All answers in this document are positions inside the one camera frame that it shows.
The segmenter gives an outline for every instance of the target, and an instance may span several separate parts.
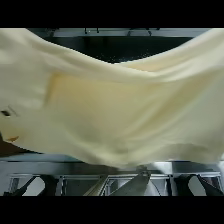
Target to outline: wrinkled fabric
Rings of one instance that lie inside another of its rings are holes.
[[[223,95],[224,29],[120,64],[0,29],[0,131],[21,148],[114,167],[216,162]]]

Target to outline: cream fabric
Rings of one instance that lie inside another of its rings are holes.
[[[215,162],[224,151],[224,29],[149,58],[110,64],[0,29],[5,141],[92,164]]]

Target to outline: cloth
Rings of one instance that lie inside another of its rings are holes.
[[[224,29],[211,29],[170,51],[110,64],[26,29],[0,29],[3,140],[114,167],[216,162],[223,52]]]

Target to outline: yellow cloth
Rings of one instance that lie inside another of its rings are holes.
[[[0,29],[3,139],[92,164],[218,161],[224,151],[224,29],[110,64]]]

